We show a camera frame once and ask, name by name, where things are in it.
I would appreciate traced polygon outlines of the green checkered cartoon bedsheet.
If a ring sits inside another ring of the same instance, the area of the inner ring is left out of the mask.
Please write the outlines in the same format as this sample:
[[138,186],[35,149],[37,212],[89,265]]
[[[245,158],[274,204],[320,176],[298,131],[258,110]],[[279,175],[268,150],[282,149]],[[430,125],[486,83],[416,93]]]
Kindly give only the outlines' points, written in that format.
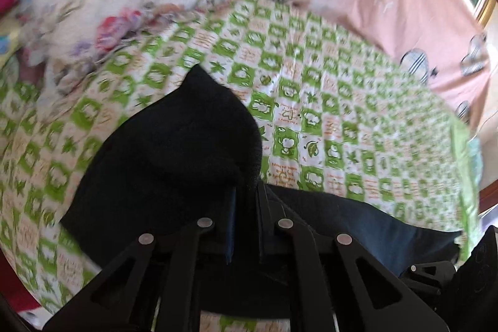
[[34,87],[1,73],[1,248],[29,292],[55,312],[97,267],[59,226],[83,172],[126,119],[176,89],[194,65],[254,116],[284,185],[321,170],[327,193],[410,225],[463,233],[446,103],[344,28],[284,4],[233,0],[145,34],[91,74],[54,120]]

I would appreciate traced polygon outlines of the plain green sheet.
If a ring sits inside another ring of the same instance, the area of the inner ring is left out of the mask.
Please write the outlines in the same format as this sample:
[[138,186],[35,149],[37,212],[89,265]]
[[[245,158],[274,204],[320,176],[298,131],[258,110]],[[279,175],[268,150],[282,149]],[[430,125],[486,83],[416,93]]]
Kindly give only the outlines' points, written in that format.
[[470,131],[461,119],[453,116],[452,143],[458,176],[461,183],[459,192],[459,215],[463,233],[459,239],[461,260],[466,260],[481,236],[479,219],[479,184],[484,171],[479,137]]

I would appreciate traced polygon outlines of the black pants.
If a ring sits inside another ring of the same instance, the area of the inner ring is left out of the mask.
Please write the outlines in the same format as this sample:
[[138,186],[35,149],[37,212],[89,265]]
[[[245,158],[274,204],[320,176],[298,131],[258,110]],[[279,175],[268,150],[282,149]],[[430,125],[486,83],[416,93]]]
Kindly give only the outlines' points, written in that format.
[[262,153],[242,102],[197,66],[180,87],[127,119],[84,171],[63,228],[106,267],[145,233],[160,244],[154,284],[174,273],[174,246],[200,217],[213,229],[201,248],[196,287],[206,310],[287,318],[297,304],[292,254],[277,255],[280,213],[313,235],[349,232],[388,270],[458,258],[453,232],[414,227],[374,206],[325,192],[321,170],[286,186]]

